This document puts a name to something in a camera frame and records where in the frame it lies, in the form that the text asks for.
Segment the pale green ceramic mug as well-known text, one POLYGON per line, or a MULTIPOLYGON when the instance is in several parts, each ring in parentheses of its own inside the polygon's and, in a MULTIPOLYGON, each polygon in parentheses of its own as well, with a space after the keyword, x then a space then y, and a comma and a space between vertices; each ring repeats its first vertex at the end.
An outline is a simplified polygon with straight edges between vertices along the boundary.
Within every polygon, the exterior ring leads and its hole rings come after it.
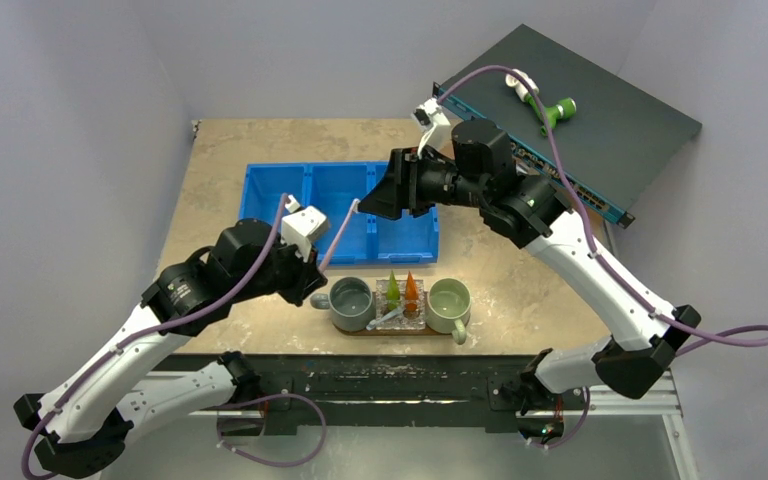
POLYGON ((468 337, 471 307, 471 294, 464 283, 454 278, 440 279, 427 294, 426 325, 463 345, 468 337))

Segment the brown oval wooden tray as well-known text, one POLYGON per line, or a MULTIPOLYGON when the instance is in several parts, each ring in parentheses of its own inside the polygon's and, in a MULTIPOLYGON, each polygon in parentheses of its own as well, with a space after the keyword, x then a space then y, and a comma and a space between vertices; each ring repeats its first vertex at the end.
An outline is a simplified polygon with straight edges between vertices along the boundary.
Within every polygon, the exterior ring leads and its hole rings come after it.
POLYGON ((378 337, 412 337, 412 336, 443 336, 443 333, 437 332, 427 326, 421 329, 373 329, 373 330, 358 330, 358 331, 346 331, 340 328, 336 330, 346 336, 364 337, 364 336, 378 336, 378 337))

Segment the green toothpaste tube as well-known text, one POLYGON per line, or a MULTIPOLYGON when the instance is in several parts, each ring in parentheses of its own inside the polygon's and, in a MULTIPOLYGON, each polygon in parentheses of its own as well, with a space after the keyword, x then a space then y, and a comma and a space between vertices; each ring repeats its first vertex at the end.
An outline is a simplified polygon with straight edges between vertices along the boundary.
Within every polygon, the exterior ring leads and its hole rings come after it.
POLYGON ((399 282, 396 279, 395 272, 390 271, 387 289, 385 292, 385 299, 387 302, 387 311, 393 311, 401 305, 401 292, 399 288, 399 282))

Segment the grey ceramic mug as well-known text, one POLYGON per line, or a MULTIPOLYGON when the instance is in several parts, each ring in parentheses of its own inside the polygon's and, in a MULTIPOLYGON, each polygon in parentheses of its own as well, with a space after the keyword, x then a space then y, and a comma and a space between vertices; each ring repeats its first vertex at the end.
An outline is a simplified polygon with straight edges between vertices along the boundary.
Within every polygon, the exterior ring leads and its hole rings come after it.
POLYGON ((327 310, 333 326, 344 332, 364 330, 376 317, 374 295, 357 277, 338 280, 329 293, 315 293, 309 302, 315 309, 327 310))

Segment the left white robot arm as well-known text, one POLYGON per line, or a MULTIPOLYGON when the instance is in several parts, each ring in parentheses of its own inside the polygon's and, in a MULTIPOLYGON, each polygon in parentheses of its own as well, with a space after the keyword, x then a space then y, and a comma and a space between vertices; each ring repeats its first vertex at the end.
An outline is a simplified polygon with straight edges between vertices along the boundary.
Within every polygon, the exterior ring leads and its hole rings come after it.
POLYGON ((116 334, 72 377, 46 394, 26 394, 15 413, 31 433, 22 454, 26 478, 92 476, 111 465, 139 435, 206 408, 244 409, 280 400, 260 375, 230 351, 179 380, 138 390, 146 374, 233 305, 277 294, 301 305, 322 287, 316 241, 328 220, 295 213, 266 223, 242 219, 216 243, 165 268, 116 334))

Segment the orange toothpaste tube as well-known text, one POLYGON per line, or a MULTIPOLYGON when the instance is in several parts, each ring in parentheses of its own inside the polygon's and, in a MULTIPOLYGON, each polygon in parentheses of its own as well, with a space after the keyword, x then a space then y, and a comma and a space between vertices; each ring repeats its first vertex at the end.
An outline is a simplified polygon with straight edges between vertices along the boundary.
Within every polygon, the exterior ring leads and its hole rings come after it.
POLYGON ((408 272, 404 289, 404 311, 413 314, 418 310, 419 289, 411 272, 408 272))

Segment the clear acrylic holder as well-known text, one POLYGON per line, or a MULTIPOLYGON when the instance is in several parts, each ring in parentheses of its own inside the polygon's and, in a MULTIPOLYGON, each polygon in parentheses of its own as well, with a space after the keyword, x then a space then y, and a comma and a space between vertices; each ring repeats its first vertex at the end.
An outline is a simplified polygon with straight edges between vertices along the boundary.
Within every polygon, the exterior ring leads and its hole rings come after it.
MULTIPOLYGON (((399 288, 401 292, 401 305, 403 305, 403 301, 404 301, 405 281, 406 280, 398 280, 399 288)), ((393 328, 393 329, 414 330, 414 329, 421 329, 424 326, 426 326, 425 307, 427 303, 427 300, 426 300, 427 295, 424 288, 424 281, 421 279, 417 279, 415 281, 419 289, 418 310, 413 314, 406 313, 404 311, 401 316, 398 316, 394 319, 391 319, 388 322, 381 324, 377 329, 393 328)), ((387 302, 385 299, 387 284, 388 284, 387 279, 379 279, 375 281, 375 286, 372 289, 372 292, 374 293, 374 299, 375 299, 375 312, 376 312, 375 319, 380 318, 383 314, 389 312, 387 311, 387 302)))

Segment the blue plastic bin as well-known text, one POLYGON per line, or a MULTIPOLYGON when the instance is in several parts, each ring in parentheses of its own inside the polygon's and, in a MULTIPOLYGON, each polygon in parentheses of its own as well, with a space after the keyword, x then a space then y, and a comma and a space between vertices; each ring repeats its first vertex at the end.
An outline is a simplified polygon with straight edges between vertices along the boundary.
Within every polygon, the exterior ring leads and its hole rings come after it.
MULTIPOLYGON (((384 161, 254 163, 246 168, 239 218, 269 222, 283 193, 313 205, 332 224, 317 242, 325 252, 350 203, 361 199, 380 181, 384 161)), ((331 260, 337 265, 430 264, 439 257, 440 223, 436 209, 392 221, 372 215, 352 216, 331 260)))

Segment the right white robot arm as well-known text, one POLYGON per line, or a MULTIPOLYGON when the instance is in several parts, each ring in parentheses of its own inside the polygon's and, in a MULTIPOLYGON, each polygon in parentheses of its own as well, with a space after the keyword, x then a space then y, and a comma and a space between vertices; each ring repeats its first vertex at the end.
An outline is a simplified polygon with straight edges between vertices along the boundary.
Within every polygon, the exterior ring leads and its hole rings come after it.
POLYGON ((600 243, 589 245, 588 221, 548 179, 518 172, 509 135, 492 121, 462 122, 451 140, 453 158, 430 146, 392 150, 360 211, 398 220, 438 204, 475 207, 486 226, 552 268, 591 307, 609 336, 542 351, 521 374, 529 404, 544 407, 560 393, 593 385, 643 397, 688 340, 683 327, 698 326, 700 314, 645 292, 600 243))

